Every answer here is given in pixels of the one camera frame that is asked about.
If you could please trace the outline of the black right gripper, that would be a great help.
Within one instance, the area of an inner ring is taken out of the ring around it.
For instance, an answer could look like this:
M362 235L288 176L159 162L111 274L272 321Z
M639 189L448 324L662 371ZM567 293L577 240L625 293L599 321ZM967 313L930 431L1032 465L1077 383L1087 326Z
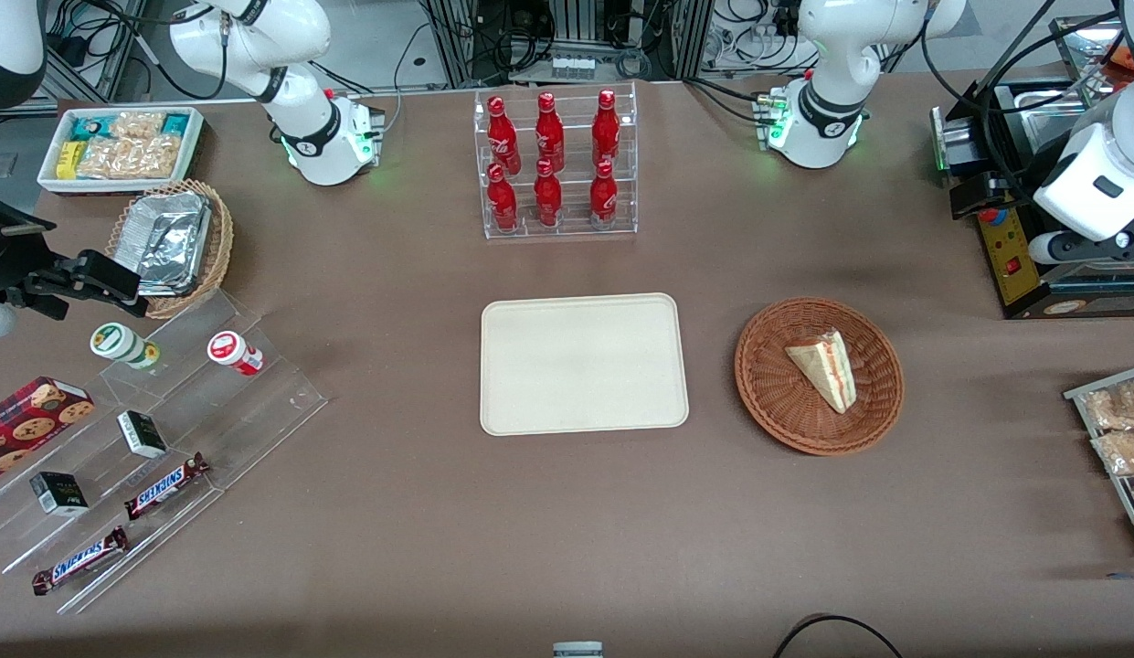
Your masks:
M27 307L56 321L69 304L58 296L71 288L128 315L144 318L150 303L139 295L139 275L101 251L84 248L78 258L61 258L49 248L45 234L57 228L0 201L0 303Z

